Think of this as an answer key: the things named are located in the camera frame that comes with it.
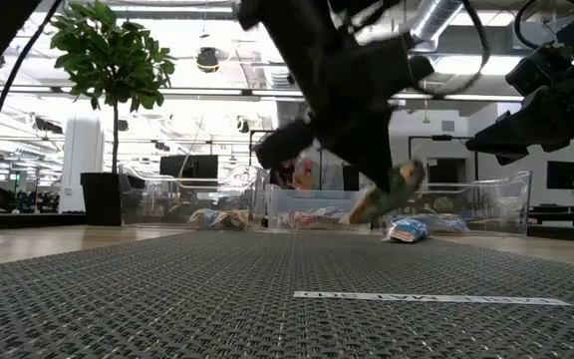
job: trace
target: white label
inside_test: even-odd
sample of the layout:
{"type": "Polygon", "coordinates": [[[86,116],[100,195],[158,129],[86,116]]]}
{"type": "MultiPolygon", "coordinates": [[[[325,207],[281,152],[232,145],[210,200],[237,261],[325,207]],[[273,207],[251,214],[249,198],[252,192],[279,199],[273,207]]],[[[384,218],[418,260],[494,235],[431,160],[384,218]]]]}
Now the white label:
{"type": "Polygon", "coordinates": [[[334,292],[294,292],[294,298],[312,299],[360,299],[410,302],[444,302],[444,303],[487,303],[487,304],[522,304],[522,305],[572,305],[553,298],[522,298],[500,296],[471,295],[427,295],[427,294],[377,294],[377,293],[334,293],[334,292]]]}

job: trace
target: snack bag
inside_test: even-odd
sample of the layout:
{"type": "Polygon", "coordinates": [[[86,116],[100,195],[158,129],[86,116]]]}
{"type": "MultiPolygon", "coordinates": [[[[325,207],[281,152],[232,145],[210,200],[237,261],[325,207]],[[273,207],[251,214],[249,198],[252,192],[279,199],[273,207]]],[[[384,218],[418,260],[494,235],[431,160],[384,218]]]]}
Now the snack bag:
{"type": "Polygon", "coordinates": [[[383,241],[415,243],[429,236],[429,228],[419,220],[402,218],[394,221],[383,241]]]}
{"type": "Polygon", "coordinates": [[[425,167],[419,160],[395,166],[390,173],[391,190],[370,188],[349,215],[349,223],[367,223],[407,204],[425,178],[425,167]]]}

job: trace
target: green leaves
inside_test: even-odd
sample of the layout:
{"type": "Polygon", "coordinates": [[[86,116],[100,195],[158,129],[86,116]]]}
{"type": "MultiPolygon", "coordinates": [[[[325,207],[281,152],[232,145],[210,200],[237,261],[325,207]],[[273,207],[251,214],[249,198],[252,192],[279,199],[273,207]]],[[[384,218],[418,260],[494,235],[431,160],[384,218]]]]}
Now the green leaves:
{"type": "Polygon", "coordinates": [[[115,12],[100,1],[71,4],[68,16],[55,16],[52,25],[58,32],[51,47],[65,52],[55,68],[69,74],[72,95],[90,98],[95,110],[102,101],[130,101],[131,112],[162,106],[159,89],[170,86],[175,65],[170,50],[143,25],[117,24],[115,12]]]}

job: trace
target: transparent storage bin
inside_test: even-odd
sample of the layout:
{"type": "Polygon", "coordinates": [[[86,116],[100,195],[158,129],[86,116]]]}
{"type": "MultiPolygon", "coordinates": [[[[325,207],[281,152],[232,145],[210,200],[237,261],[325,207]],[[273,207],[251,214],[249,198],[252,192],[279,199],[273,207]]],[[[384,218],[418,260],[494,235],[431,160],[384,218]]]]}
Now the transparent storage bin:
{"type": "Polygon", "coordinates": [[[120,181],[125,224],[253,230],[265,217],[269,173],[255,167],[237,167],[219,180],[175,179],[120,167],[120,181]]]}
{"type": "Polygon", "coordinates": [[[357,191],[267,187],[270,230],[332,230],[368,233],[371,224],[349,225],[347,217],[360,198],[357,191]]]}
{"type": "Polygon", "coordinates": [[[528,227],[531,171],[511,178],[472,183],[424,183],[407,206],[383,217],[386,230],[396,216],[420,215],[423,219],[461,220],[468,231],[436,225],[433,232],[472,235],[525,236],[528,227]]]}

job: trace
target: textured floor mat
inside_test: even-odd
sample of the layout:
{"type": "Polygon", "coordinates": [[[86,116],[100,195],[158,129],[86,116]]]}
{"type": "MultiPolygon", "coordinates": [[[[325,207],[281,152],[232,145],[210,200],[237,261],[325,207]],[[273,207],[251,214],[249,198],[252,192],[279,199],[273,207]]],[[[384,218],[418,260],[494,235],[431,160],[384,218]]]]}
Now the textured floor mat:
{"type": "Polygon", "coordinates": [[[189,233],[0,265],[0,357],[574,358],[574,265],[436,240],[189,233]]]}

